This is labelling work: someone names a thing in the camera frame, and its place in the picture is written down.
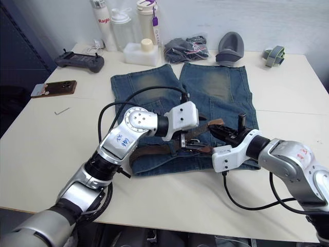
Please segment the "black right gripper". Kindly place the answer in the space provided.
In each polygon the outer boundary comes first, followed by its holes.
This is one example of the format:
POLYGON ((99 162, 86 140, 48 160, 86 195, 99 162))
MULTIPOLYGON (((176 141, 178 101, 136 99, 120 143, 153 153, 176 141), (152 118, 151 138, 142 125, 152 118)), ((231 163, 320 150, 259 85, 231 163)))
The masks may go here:
POLYGON ((228 145, 238 146, 250 132, 250 129, 246 127, 246 115, 246 113, 240 113, 238 115, 237 129, 213 124, 208 125, 209 132, 213 137, 224 140, 228 145))

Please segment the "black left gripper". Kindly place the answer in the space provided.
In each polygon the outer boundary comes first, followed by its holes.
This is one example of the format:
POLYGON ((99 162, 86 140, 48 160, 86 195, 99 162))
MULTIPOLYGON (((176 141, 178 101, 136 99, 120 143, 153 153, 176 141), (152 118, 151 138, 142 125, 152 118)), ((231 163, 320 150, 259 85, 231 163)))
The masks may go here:
MULTIPOLYGON (((199 121, 207 120, 204 115, 198 116, 199 121)), ((191 139, 190 132, 188 130, 181 130, 178 134, 178 145, 181 149, 186 149, 190 152, 206 153, 206 145, 201 143, 199 139, 191 139)))

